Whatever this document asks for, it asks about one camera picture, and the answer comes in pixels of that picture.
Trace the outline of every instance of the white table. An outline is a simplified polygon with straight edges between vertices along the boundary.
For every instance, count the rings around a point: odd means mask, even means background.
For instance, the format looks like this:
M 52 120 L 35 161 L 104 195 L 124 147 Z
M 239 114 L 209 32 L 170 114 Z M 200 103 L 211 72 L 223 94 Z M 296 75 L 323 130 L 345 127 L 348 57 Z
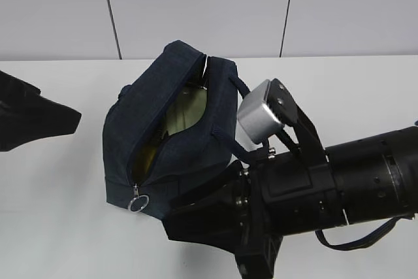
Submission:
M 418 56 L 237 59 L 254 88 L 277 77 L 325 146 L 412 125 Z M 168 241 L 161 223 L 106 204 L 101 152 L 105 114 L 151 61 L 0 62 L 83 116 L 75 135 L 0 154 L 0 278 L 239 278 L 231 254 Z M 246 146 L 249 140 L 238 129 Z M 327 231 L 359 238 L 381 222 Z M 402 221 L 368 250 L 334 252 L 313 233 L 285 238 L 276 278 L 413 278 L 418 224 Z

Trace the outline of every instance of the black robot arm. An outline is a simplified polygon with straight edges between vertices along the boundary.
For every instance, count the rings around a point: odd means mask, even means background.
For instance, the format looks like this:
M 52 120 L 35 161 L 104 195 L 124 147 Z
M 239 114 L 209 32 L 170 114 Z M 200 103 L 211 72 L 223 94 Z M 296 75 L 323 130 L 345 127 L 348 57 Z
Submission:
M 241 125 L 254 143 L 276 135 L 289 152 L 255 160 L 247 169 L 235 161 L 181 195 L 163 220 L 169 239 L 227 250 L 244 279 L 270 279 L 283 236 L 315 231 L 335 250 L 366 248 L 418 212 L 417 127 L 324 149 L 279 80 L 257 89 L 258 96 L 247 96 L 238 111 Z M 293 127 L 298 143 L 284 125 Z M 348 244 L 330 245 L 322 232 L 383 218 L 393 219 Z

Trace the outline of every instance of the bolt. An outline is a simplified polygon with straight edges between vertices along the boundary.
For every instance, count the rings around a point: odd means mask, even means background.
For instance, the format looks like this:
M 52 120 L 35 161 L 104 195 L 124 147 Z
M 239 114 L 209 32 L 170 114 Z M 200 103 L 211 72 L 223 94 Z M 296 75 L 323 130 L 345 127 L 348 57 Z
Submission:
M 246 197 L 237 197 L 235 200 L 235 205 L 241 207 L 242 205 L 248 205 L 248 198 Z
M 248 274 L 247 267 L 244 264 L 240 265 L 240 274 L 246 276 Z

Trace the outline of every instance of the bag strap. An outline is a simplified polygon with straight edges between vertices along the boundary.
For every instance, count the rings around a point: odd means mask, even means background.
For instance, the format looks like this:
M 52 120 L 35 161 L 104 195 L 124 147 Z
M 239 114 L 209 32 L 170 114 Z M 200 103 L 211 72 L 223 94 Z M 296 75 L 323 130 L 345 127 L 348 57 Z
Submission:
M 245 96 L 250 93 L 248 86 L 238 76 L 231 75 L 229 76 L 229 80 L 232 84 L 234 84 L 242 98 L 245 98 Z M 230 134 L 225 132 L 217 125 L 214 125 L 212 128 L 212 135 L 218 141 L 223 143 L 235 157 L 237 157 L 243 163 L 247 163 L 248 165 L 251 165 L 258 159 L 264 158 L 268 155 L 268 149 L 270 148 L 268 140 L 265 140 L 262 143 L 263 147 L 249 152 L 244 147 L 242 147 L 240 143 L 235 140 L 235 138 L 231 137 Z
M 344 244 L 329 244 L 329 242 L 326 240 L 324 232 L 322 230 L 315 231 L 316 237 L 322 243 L 322 245 L 331 248 L 333 250 L 337 251 L 352 251 L 352 250 L 358 250 L 360 248 L 369 248 L 373 244 L 375 244 L 378 240 L 383 238 L 385 235 L 387 235 L 392 229 L 395 227 L 396 223 L 401 219 L 411 219 L 410 216 L 401 216 L 401 217 L 395 217 L 390 219 L 389 221 L 385 222 L 383 225 L 378 227 L 375 231 L 370 233 L 369 235 L 366 235 L 364 238 L 361 238 L 359 240 L 348 242 Z

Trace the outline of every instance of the black cylinder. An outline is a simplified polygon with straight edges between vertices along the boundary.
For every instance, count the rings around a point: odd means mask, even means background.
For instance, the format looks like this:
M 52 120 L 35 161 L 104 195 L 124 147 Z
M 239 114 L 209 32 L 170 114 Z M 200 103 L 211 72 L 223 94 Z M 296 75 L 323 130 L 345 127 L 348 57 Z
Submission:
M 327 148 L 349 223 L 418 212 L 418 127 Z
M 315 167 L 285 153 L 258 169 L 274 233 L 290 235 L 418 212 L 418 127 L 326 149 Z

